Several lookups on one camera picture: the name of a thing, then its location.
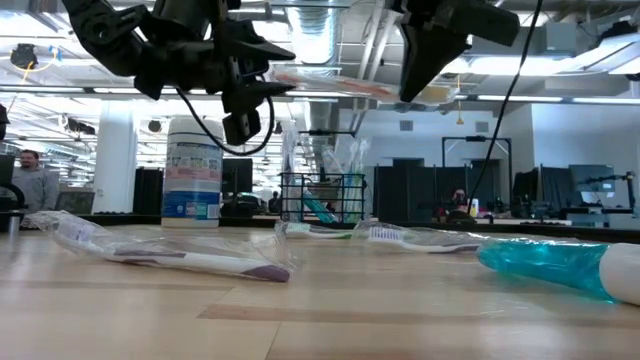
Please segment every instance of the desk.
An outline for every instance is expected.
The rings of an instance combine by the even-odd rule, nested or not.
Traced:
[[[211,233],[242,239],[271,232]],[[38,232],[23,232],[13,243],[0,235],[1,357],[640,356],[640,308],[500,276],[471,254],[381,255],[344,240],[293,241],[291,248],[305,263],[291,283],[274,284],[81,257]]]
[[[489,219],[475,219],[478,224],[490,224]],[[493,219],[493,223],[496,225],[520,225],[523,223],[540,223],[540,220],[536,219]],[[562,224],[566,226],[571,226],[571,221],[569,220],[558,220],[551,219],[545,220],[544,224]]]

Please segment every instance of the plastic wrapper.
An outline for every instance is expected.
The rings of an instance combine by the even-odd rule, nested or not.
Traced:
[[[302,204],[300,198],[300,188],[296,188],[296,178],[291,175],[295,172],[296,168],[296,146],[298,144],[298,131],[295,125],[290,122],[281,122],[282,124],[282,182],[286,185],[282,189],[282,210],[283,216],[289,221],[302,221],[300,217],[300,211],[302,210]]]
[[[336,154],[329,145],[322,146],[322,162],[324,163],[324,169],[329,174],[328,177],[336,177],[336,175],[344,174],[340,162],[336,158]]]
[[[167,236],[136,239],[61,211],[29,215],[58,245],[76,254],[127,264],[170,267],[289,281],[295,259],[283,237],[229,241],[220,237]]]
[[[476,251],[492,238],[488,236],[429,228],[403,228],[376,221],[361,221],[352,240],[390,252],[459,253]]]
[[[351,230],[335,230],[305,223],[278,222],[276,232],[287,239],[351,239]]]
[[[640,305],[640,246],[575,239],[503,239],[477,251],[483,265],[580,289],[608,301]]]
[[[275,67],[271,77],[281,83],[296,86],[298,90],[324,90],[352,96],[362,96],[383,102],[400,102],[400,89],[397,86],[358,80],[343,76],[321,76],[313,72],[296,68]],[[455,100],[456,88],[428,85],[413,100],[425,105],[448,104]]]
[[[368,139],[358,139],[351,144],[351,158],[349,160],[349,168],[345,171],[348,175],[344,177],[344,199],[342,206],[344,207],[343,222],[347,224],[355,224],[362,220],[361,214],[364,212],[364,183],[362,175],[364,172],[364,155],[369,150]]]

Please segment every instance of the white column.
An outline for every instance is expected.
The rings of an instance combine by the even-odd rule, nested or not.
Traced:
[[[631,97],[640,98],[640,81],[629,81],[629,90]]]
[[[130,101],[102,101],[93,212],[133,210],[138,124]]]

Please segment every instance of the person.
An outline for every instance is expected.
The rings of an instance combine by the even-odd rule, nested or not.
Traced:
[[[280,212],[280,199],[278,199],[278,192],[273,192],[273,198],[269,200],[269,212],[276,214]]]
[[[40,155],[33,150],[20,153],[20,168],[13,171],[13,185],[23,193],[26,213],[55,210],[58,199],[58,174],[40,167]]]

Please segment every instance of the black wire rack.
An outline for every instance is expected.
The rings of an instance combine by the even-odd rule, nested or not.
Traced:
[[[364,190],[363,174],[320,174],[320,173],[282,173],[280,174],[280,188],[282,189],[282,205],[280,218],[284,221],[304,221],[305,216],[310,220],[315,216],[322,222],[349,223],[364,219]],[[329,178],[327,181],[314,179]],[[348,192],[353,196],[360,193],[360,198],[348,198]],[[347,204],[359,211],[347,211]],[[329,209],[325,204],[332,204]]]

